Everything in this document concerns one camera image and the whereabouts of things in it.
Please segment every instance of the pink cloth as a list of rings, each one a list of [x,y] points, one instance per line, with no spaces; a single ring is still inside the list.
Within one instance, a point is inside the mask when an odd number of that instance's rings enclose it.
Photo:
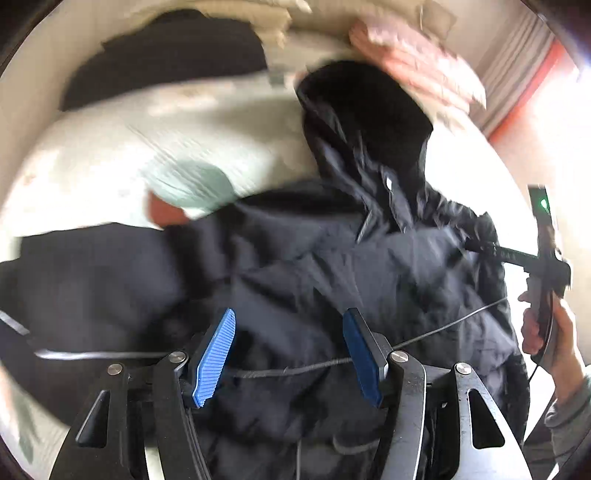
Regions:
[[[368,60],[400,83],[466,112],[472,102],[486,106],[484,87],[466,61],[402,19],[365,18],[353,26],[349,37]]]

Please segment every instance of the human hand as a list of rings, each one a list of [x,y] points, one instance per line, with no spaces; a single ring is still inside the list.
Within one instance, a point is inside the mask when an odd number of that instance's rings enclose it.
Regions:
[[[558,403],[566,402],[583,384],[585,372],[581,352],[577,347],[577,329],[573,312],[564,299],[555,293],[553,299],[553,315],[558,326],[558,339],[554,360],[550,367],[550,375],[554,380]],[[523,292],[519,301],[530,302],[528,293]],[[544,339],[540,332],[537,318],[531,308],[525,309],[523,314],[523,351],[530,355],[537,354],[544,346]]]

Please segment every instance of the silver bolt head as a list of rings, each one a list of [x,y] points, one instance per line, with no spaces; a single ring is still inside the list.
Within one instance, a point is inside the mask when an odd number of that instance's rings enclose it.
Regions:
[[[390,358],[399,364],[403,364],[404,362],[408,362],[408,355],[406,352],[402,350],[396,350],[390,354]]]
[[[107,373],[109,375],[119,375],[123,371],[123,365],[121,364],[111,364],[107,368]]]
[[[168,356],[168,360],[173,364],[179,364],[185,361],[187,355],[185,352],[173,352]]]
[[[462,375],[469,375],[472,373],[472,367],[463,362],[460,362],[456,365],[456,370],[458,371],[458,373],[461,373]]]

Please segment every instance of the dark fabric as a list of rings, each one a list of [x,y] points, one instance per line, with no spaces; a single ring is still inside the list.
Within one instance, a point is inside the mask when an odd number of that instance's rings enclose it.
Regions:
[[[311,469],[302,478],[364,478],[373,450],[341,455],[333,445],[375,439],[384,421],[352,364],[289,369],[348,357],[347,308],[395,345],[506,296],[502,266],[462,248],[467,236],[497,241],[490,217],[426,183],[431,123],[398,84],[344,61],[310,74],[297,93],[321,180],[164,232],[102,225],[25,238],[7,267],[16,289],[0,309],[30,329],[34,348],[166,351],[234,309],[226,369],[194,414],[214,478],[294,478],[298,444],[301,469],[304,458]],[[506,301],[405,350],[436,367],[470,363],[523,440],[527,373]],[[86,365],[80,388],[96,372]],[[237,369],[279,373],[244,378]],[[45,377],[37,366],[28,384],[59,388],[66,374],[54,370]]]
[[[160,83],[267,68],[261,42],[249,24],[206,18],[194,9],[161,15],[135,33],[107,41],[103,48],[72,77],[62,111]]]

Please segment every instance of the gray sleeve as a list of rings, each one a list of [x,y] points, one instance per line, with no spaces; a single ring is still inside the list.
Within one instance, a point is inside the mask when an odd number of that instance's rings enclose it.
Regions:
[[[591,366],[581,388],[563,405],[552,404],[545,418],[552,432],[552,447],[558,467],[581,444],[591,428]]]

